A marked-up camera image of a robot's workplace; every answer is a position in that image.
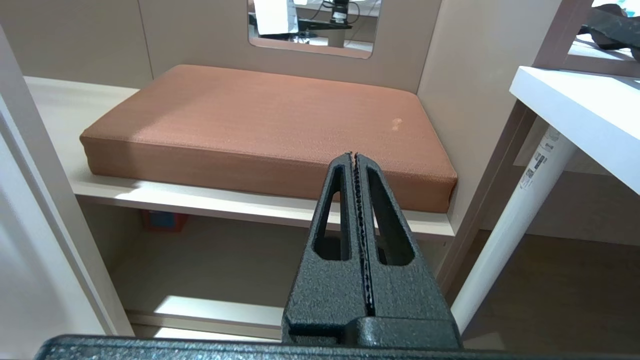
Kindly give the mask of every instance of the orange cushion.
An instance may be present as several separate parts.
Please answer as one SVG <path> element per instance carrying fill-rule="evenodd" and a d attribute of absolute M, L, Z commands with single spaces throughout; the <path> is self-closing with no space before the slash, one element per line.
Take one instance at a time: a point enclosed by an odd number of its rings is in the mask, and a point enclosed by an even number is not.
<path fill-rule="evenodd" d="M 94 174 L 317 198 L 361 152 L 404 209 L 446 212 L 456 173 L 420 101 L 379 86 L 179 65 L 82 133 Z"/>

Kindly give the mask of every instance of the white table leg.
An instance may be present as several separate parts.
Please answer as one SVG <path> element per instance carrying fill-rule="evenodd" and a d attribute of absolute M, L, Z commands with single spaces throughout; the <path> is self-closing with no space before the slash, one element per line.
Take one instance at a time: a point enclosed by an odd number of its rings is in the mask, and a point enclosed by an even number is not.
<path fill-rule="evenodd" d="M 575 145 L 549 126 L 451 307 L 460 333 L 467 328 L 574 152 Z"/>

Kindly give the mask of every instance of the small box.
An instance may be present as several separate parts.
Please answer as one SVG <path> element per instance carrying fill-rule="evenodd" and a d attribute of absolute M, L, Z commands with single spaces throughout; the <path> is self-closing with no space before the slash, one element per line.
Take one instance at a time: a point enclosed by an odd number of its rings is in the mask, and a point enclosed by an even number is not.
<path fill-rule="evenodd" d="M 142 224 L 146 230 L 171 233 L 180 232 L 189 216 L 187 214 L 155 210 L 140 210 L 140 212 L 142 213 Z"/>

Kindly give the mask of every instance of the paper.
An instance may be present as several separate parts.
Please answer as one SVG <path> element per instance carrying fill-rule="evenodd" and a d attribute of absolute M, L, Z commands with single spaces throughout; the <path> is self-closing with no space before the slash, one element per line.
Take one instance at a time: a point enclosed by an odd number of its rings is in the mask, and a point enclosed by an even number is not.
<path fill-rule="evenodd" d="M 258 34 L 298 32 L 298 14 L 293 0 L 254 0 Z"/>

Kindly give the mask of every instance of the black clamp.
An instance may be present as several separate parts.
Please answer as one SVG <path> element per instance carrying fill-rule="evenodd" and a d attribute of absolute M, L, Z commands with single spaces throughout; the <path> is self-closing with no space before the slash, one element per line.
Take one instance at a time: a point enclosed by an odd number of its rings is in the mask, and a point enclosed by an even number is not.
<path fill-rule="evenodd" d="M 325 236 L 340 193 L 340 238 Z M 380 229 L 376 234 L 374 217 Z M 461 348 L 455 321 L 373 160 L 331 162 L 282 318 L 282 342 Z"/>

